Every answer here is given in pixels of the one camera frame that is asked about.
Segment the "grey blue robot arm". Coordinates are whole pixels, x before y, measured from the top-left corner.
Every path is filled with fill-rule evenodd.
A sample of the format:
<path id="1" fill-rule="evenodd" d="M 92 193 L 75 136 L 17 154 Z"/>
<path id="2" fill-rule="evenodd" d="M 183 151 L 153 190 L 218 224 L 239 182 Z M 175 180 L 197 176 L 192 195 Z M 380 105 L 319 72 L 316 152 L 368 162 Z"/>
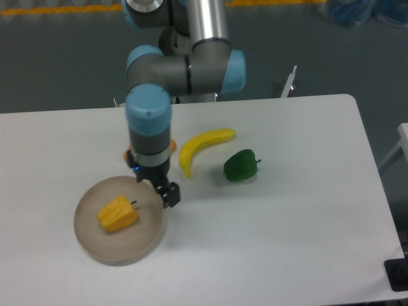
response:
<path id="1" fill-rule="evenodd" d="M 123 1 L 125 19 L 140 29 L 162 27 L 158 46 L 142 45 L 126 61 L 127 164 L 163 201 L 180 201 L 168 180 L 173 98 L 236 92 L 246 82 L 244 53 L 231 47 L 224 1 Z"/>

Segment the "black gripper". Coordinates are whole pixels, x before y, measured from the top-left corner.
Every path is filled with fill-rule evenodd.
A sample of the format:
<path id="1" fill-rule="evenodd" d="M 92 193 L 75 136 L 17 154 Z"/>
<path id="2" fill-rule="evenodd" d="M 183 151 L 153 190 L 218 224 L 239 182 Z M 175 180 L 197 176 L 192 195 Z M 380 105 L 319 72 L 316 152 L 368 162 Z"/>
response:
<path id="1" fill-rule="evenodd" d="M 179 185 L 168 181 L 169 158 L 157 166 L 144 166 L 129 155 L 129 167 L 133 170 L 137 182 L 148 180 L 155 187 L 156 193 L 162 199 L 163 208 L 172 208 L 181 201 Z"/>

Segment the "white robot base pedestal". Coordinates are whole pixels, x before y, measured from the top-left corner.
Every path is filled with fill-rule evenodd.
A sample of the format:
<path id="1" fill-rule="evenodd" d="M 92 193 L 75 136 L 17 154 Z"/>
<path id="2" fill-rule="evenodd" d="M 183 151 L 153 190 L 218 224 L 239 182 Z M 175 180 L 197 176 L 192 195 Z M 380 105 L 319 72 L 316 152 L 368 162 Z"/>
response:
<path id="1" fill-rule="evenodd" d="M 190 96 L 178 96 L 172 98 L 173 104 L 188 104 L 188 103 L 206 103 L 215 102 L 218 99 L 218 93 L 196 94 Z"/>

